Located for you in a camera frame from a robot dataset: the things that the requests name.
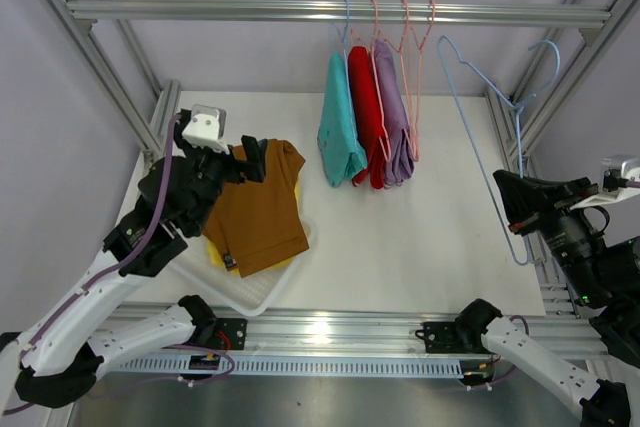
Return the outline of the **blue hanger of teal trousers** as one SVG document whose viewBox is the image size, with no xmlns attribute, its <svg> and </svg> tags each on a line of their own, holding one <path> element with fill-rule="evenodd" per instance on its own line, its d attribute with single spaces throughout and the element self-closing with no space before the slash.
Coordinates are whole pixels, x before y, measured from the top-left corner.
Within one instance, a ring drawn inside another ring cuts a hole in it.
<svg viewBox="0 0 640 427">
<path fill-rule="evenodd" d="M 342 28 L 339 28 L 335 23 L 332 23 L 332 26 L 334 27 L 338 35 L 338 41 L 339 41 L 338 53 L 340 54 L 340 57 L 342 60 L 342 66 L 344 70 L 344 78 L 345 78 L 344 83 L 346 86 L 347 99 L 348 99 L 347 117 L 351 126 L 351 135 L 354 139 L 354 142 L 357 142 L 358 133 L 357 133 L 357 125 L 356 125 L 354 109 L 353 109 L 353 101 L 352 101 L 351 90 L 350 90 L 348 61 L 347 61 L 347 37 L 349 34 L 350 19 L 351 19 L 350 1 L 344 0 L 344 3 L 345 3 L 345 11 L 346 11 L 344 26 Z"/>
</svg>

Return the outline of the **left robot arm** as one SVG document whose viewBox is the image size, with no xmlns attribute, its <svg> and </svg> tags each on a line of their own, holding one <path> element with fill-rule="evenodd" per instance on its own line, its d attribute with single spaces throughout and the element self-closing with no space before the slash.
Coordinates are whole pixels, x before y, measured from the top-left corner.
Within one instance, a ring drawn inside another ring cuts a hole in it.
<svg viewBox="0 0 640 427">
<path fill-rule="evenodd" d="M 12 395 L 22 408 L 59 408 L 88 393 L 110 370 L 154 350 L 185 344 L 210 346 L 217 318 L 198 295 L 182 297 L 130 327 L 97 328 L 132 293 L 150 283 L 201 235 L 227 183 L 261 182 L 267 143 L 245 136 L 244 158 L 230 151 L 170 141 L 167 153 L 138 183 L 133 209 L 104 240 L 82 278 L 31 328 L 1 336 L 1 412 Z"/>
</svg>

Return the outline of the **yellow trousers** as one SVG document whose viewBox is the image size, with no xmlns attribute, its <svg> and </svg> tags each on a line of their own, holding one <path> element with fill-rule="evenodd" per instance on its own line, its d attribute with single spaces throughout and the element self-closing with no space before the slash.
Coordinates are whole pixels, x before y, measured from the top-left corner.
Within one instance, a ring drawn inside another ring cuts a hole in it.
<svg viewBox="0 0 640 427">
<path fill-rule="evenodd" d="M 220 255 L 217 247 L 215 246 L 215 244 L 213 242 L 211 242 L 210 240 L 206 241 L 206 247 L 207 247 L 207 253 L 209 256 L 209 261 L 211 263 L 212 266 L 220 268 L 220 269 L 225 269 L 228 273 L 230 273 L 231 275 L 235 275 L 241 278 L 244 278 L 244 275 L 240 273 L 239 269 L 237 267 L 227 267 L 226 264 L 224 263 L 224 260 L 222 259 L 222 256 Z M 269 271 L 269 270 L 279 270 L 279 269 L 284 269 L 286 267 L 288 267 L 289 265 L 292 264 L 292 262 L 294 261 L 294 257 L 290 257 L 286 260 L 283 260 L 279 263 L 270 265 L 268 267 L 265 267 L 265 270 Z"/>
</svg>

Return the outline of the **brown trousers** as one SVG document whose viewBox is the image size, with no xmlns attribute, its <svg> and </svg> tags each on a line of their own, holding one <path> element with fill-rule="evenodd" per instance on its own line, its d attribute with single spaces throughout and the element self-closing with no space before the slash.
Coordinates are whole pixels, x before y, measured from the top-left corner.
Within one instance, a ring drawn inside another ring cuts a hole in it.
<svg viewBox="0 0 640 427">
<path fill-rule="evenodd" d="M 309 249 L 296 196 L 305 158 L 286 140 L 270 139 L 262 183 L 228 183 L 203 235 L 227 267 L 244 277 Z"/>
</svg>

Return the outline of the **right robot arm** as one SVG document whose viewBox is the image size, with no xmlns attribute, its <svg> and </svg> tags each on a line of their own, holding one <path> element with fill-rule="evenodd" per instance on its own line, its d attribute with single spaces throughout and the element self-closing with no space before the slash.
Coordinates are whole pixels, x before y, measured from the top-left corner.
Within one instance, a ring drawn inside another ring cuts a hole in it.
<svg viewBox="0 0 640 427">
<path fill-rule="evenodd" d="M 639 423 L 639 240 L 609 246 L 587 210 L 639 193 L 636 168 L 610 167 L 587 178 L 551 182 L 497 170 L 509 230 L 534 234 L 562 271 L 573 302 L 590 319 L 542 320 L 531 332 L 515 314 L 483 299 L 455 319 L 465 351 L 502 358 L 544 387 L 582 426 Z"/>
</svg>

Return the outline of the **teal trousers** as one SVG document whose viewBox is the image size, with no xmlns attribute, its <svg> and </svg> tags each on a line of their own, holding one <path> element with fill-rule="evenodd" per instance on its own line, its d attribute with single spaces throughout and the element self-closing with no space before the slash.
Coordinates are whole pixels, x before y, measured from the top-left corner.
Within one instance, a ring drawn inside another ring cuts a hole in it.
<svg viewBox="0 0 640 427">
<path fill-rule="evenodd" d="M 367 167 L 367 158 L 358 140 L 344 57 L 330 56 L 317 146 L 325 178 L 331 187 L 352 180 Z"/>
</svg>

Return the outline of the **pink hanger of yellow trousers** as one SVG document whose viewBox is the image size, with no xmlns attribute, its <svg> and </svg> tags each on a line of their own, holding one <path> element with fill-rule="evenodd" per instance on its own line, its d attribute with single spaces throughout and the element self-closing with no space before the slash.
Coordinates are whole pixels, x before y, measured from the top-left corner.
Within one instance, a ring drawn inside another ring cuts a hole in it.
<svg viewBox="0 0 640 427">
<path fill-rule="evenodd" d="M 418 162 L 421 157 L 421 149 L 420 149 L 420 130 L 419 130 L 419 122 L 420 122 L 420 114 L 421 114 L 421 97 L 422 97 L 422 78 L 423 78 L 423 62 L 424 62 L 424 52 L 426 45 L 429 40 L 429 36 L 433 26 L 435 24 L 436 17 L 436 3 L 434 0 L 429 0 L 429 13 L 428 16 L 428 27 L 422 37 L 419 37 L 412 23 L 409 23 L 410 32 L 413 36 L 414 44 L 417 51 L 417 61 L 416 61 L 416 88 L 415 93 L 410 93 L 408 96 L 409 100 L 409 145 L 411 149 L 411 155 L 414 162 Z"/>
</svg>

